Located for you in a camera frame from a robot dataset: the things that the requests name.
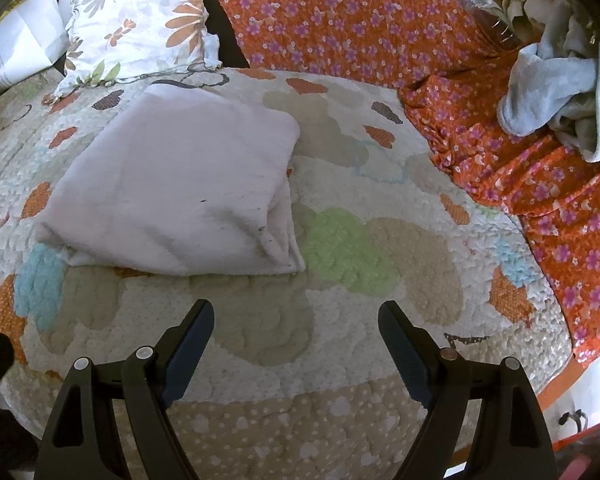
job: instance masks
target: bed sheet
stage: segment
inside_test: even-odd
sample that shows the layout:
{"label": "bed sheet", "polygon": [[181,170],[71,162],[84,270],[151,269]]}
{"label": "bed sheet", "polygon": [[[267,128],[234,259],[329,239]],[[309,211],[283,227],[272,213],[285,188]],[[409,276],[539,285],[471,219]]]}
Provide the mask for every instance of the bed sheet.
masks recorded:
{"label": "bed sheet", "polygon": [[[433,166],[394,90],[330,76],[177,78],[296,118],[287,174],[307,272],[174,278],[67,267],[61,251],[36,243],[35,215],[71,161],[156,78],[48,107],[60,78],[49,70],[0,97],[0,331],[17,360],[0,390],[37,436],[76,358],[118,360],[154,344],[200,297],[215,306],[216,330],[169,416],[201,478],[392,478],[426,411],[379,336],[387,299],[467,359],[515,355],[536,391],[569,361],[560,306],[516,221]],[[183,134],[213,133],[192,124]],[[117,404],[132,475],[143,478],[123,412]],[[476,420],[472,404],[459,447]]]}

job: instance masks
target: bed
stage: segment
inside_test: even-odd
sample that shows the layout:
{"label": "bed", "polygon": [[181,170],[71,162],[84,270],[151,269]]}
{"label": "bed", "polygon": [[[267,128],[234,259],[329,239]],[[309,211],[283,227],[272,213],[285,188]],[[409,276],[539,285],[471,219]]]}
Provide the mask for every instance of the bed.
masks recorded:
{"label": "bed", "polygon": [[[308,270],[174,278],[67,267],[36,243],[35,216],[71,161],[156,78],[50,106],[61,75],[32,76],[0,97],[0,331],[17,361],[0,392],[28,430],[42,436],[75,359],[153,344],[197,298],[214,304],[216,330],[169,416],[201,478],[392,478],[426,411],[379,336],[387,299],[467,359],[515,355],[537,392],[568,364],[564,316],[518,221],[433,166],[395,90],[261,69],[171,78],[298,120],[287,174]],[[116,409],[133,478],[143,478]],[[471,406],[459,447],[476,420]]]}

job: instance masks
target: folded white towel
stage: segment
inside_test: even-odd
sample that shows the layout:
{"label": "folded white towel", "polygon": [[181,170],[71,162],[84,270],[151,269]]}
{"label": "folded white towel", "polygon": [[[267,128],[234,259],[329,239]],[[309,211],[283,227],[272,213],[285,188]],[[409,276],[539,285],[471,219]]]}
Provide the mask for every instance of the folded white towel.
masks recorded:
{"label": "folded white towel", "polygon": [[69,264],[159,274],[304,270],[286,168],[288,114],[153,84],[72,163],[37,216]]}

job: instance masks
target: orange floral blanket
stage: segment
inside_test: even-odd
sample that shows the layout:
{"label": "orange floral blanket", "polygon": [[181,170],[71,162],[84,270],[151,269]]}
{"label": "orange floral blanket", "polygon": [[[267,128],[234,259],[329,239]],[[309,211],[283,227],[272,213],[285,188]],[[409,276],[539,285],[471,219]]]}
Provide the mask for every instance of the orange floral blanket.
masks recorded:
{"label": "orange floral blanket", "polygon": [[253,68],[326,73],[400,91],[432,160],[472,198],[519,215],[574,351],[600,354],[600,163],[549,131],[498,126],[517,52],[455,0],[219,0]]}

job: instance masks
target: white floral pillow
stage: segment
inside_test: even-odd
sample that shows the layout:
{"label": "white floral pillow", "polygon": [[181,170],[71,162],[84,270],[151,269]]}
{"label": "white floral pillow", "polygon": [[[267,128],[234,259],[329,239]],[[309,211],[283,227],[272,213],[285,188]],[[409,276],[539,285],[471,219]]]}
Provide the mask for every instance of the white floral pillow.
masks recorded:
{"label": "white floral pillow", "polygon": [[203,0],[72,0],[72,7],[67,76],[55,98],[82,85],[220,66]]}

